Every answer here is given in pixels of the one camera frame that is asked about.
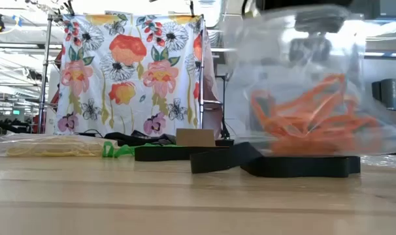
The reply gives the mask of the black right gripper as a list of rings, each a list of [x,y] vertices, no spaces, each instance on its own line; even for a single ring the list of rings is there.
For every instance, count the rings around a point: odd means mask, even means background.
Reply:
[[[348,7],[352,0],[256,0],[259,10],[299,7],[305,5],[339,5]],[[288,25],[291,62],[326,62],[331,56],[348,51],[342,30],[347,15],[337,8],[306,8],[297,11]]]

